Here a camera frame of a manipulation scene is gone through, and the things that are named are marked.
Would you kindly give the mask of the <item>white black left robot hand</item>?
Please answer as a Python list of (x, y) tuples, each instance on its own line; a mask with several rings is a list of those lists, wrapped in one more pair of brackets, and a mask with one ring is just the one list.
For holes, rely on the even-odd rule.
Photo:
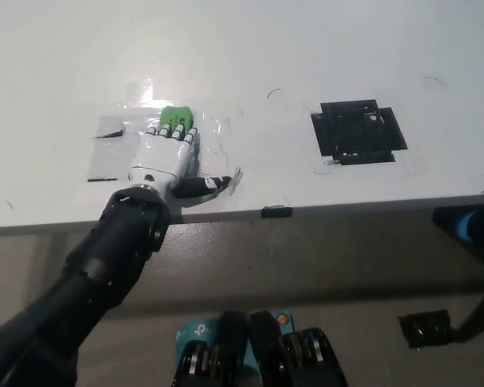
[(195, 158), (197, 129), (186, 130), (181, 124), (149, 127), (140, 137), (128, 180), (134, 185), (154, 189), (162, 199), (201, 198), (224, 191), (232, 177), (198, 177), (188, 175)]

